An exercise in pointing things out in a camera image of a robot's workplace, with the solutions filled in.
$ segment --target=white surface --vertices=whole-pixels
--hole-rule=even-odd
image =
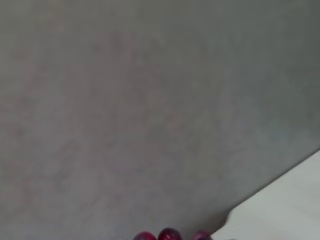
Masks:
[[[320,151],[234,208],[214,240],[320,240]]]

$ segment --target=gray wall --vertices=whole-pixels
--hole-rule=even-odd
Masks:
[[[215,231],[320,145],[317,0],[2,0],[0,238]]]

